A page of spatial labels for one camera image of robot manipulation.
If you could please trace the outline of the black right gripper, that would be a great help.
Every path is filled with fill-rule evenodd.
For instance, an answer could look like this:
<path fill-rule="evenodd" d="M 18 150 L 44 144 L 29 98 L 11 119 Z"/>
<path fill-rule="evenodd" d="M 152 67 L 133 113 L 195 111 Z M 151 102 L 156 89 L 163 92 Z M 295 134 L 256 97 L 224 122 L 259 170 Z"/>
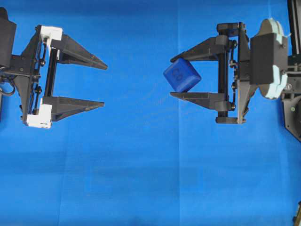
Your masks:
<path fill-rule="evenodd" d="M 242 22 L 221 23 L 217 25 L 218 36 L 211 37 L 200 44 L 174 56 L 187 61 L 218 61 L 219 60 L 219 93 L 171 92 L 170 95 L 186 100 L 210 110 L 220 111 L 215 121 L 219 124 L 243 124 L 248 113 L 250 102 L 250 48 L 246 26 Z M 228 95 L 228 68 L 234 70 L 234 81 L 231 85 L 233 101 Z M 229 117 L 229 104 L 232 111 L 237 110 L 237 117 Z"/>

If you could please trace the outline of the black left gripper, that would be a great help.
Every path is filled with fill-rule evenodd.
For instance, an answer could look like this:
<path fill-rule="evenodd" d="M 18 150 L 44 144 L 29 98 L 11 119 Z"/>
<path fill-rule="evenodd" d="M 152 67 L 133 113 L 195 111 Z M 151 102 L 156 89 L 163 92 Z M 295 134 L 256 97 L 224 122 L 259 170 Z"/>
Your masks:
<path fill-rule="evenodd" d="M 88 52 L 70 36 L 63 34 L 63 29 L 53 26 L 38 25 L 35 34 L 21 55 L 13 55 L 10 72 L 21 100 L 22 122 L 29 127 L 49 129 L 51 121 L 59 121 L 66 117 L 104 107 L 104 102 L 67 98 L 43 97 L 40 107 L 33 112 L 33 102 L 38 100 L 40 67 L 46 48 L 59 50 L 58 63 L 75 64 L 106 70 L 108 66 Z"/>

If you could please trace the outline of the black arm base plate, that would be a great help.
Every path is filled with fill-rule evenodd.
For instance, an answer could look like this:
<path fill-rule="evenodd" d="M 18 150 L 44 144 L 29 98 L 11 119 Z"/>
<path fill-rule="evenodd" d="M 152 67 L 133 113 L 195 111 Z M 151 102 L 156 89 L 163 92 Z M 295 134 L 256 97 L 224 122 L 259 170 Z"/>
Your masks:
<path fill-rule="evenodd" d="M 301 141 L 301 96 L 293 93 L 281 95 L 285 128 Z"/>

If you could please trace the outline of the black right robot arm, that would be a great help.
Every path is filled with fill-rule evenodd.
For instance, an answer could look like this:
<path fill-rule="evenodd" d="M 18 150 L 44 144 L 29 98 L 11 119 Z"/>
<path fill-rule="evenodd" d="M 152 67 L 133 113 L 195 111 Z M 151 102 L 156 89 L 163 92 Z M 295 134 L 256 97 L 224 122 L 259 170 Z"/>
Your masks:
<path fill-rule="evenodd" d="M 288 76 L 297 74 L 288 64 L 288 38 L 272 18 L 263 20 L 252 38 L 242 22 L 221 23 L 216 29 L 217 36 L 174 56 L 163 75 L 173 97 L 216 111 L 219 124 L 243 124 L 257 89 L 266 99 L 279 98 Z M 201 80 L 193 61 L 218 62 L 217 93 L 191 92 Z"/>

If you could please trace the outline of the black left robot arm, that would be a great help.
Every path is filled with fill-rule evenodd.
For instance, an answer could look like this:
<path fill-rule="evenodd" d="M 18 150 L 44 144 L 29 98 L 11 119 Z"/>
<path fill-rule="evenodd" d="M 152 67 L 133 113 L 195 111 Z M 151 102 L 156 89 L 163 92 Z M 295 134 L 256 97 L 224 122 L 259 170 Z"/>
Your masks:
<path fill-rule="evenodd" d="M 29 127 L 49 129 L 52 122 L 104 106 L 103 102 L 53 96 L 57 64 L 75 64 L 106 70 L 108 66 L 88 52 L 62 28 L 37 25 L 35 34 L 20 55 L 12 48 L 16 24 L 0 9 L 0 81 L 13 90 L 1 92 L 21 99 L 21 120 Z"/>

